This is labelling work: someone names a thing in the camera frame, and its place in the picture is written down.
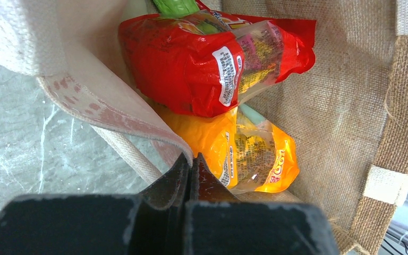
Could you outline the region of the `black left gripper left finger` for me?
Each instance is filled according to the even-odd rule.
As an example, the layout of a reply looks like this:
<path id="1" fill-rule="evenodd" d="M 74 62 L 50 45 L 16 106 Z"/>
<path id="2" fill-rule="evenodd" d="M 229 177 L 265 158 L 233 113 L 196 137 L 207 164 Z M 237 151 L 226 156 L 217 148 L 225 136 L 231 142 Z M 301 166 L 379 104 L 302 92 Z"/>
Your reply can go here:
<path id="1" fill-rule="evenodd" d="M 27 194 L 0 212 L 0 254 L 180 254 L 190 166 L 137 194 Z"/>

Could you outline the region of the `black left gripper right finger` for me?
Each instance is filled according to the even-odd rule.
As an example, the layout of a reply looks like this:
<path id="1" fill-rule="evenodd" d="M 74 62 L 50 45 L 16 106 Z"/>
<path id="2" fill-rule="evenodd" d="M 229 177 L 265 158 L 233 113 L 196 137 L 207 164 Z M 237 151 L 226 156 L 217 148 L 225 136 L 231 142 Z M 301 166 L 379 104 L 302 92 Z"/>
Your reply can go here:
<path id="1" fill-rule="evenodd" d="M 321 209 L 296 202 L 243 202 L 193 162 L 184 216 L 185 254 L 339 254 Z"/>

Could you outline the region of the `orange snack bag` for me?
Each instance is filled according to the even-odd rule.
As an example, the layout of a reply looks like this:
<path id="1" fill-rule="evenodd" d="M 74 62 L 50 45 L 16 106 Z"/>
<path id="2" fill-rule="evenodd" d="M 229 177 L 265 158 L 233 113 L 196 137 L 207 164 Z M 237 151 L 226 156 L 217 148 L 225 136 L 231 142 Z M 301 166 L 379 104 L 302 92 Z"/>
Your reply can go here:
<path id="1" fill-rule="evenodd" d="M 236 194 L 282 192 L 300 172 L 294 140 L 246 104 L 213 118 L 175 114 L 161 105 L 154 109 Z"/>

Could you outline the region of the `red candy bag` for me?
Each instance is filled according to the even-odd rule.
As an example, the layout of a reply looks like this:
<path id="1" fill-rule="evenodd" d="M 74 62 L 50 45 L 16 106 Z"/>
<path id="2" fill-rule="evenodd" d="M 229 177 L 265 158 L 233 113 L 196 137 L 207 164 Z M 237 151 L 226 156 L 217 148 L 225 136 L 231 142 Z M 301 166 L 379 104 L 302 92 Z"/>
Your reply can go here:
<path id="1" fill-rule="evenodd" d="M 316 22 L 211 10 L 123 21 L 118 39 L 136 87 L 177 114 L 215 117 L 315 63 Z"/>

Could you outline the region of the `burlap grocery bag pink print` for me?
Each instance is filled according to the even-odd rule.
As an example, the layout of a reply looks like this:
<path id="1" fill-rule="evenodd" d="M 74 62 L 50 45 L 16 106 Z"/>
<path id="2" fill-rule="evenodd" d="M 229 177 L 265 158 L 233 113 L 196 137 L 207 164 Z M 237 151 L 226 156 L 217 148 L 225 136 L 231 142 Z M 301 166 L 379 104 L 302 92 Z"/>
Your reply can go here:
<path id="1" fill-rule="evenodd" d="M 249 100 L 289 134 L 284 194 L 320 206 L 343 253 L 376 254 L 408 192 L 408 1 L 205 1 L 316 20 L 314 66 Z M 116 30 L 153 1 L 0 1 L 0 207 L 24 193 L 136 193 L 139 150 L 185 149 L 132 84 Z"/>

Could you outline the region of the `green bumpy cucumber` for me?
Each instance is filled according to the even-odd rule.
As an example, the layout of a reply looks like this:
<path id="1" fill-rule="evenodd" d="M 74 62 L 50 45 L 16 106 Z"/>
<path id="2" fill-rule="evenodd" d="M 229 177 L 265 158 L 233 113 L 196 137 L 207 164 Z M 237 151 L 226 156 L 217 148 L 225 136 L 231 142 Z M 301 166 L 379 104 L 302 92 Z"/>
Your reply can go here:
<path id="1" fill-rule="evenodd" d="M 160 14 L 172 17 L 185 16 L 200 9 L 195 0 L 153 0 Z"/>

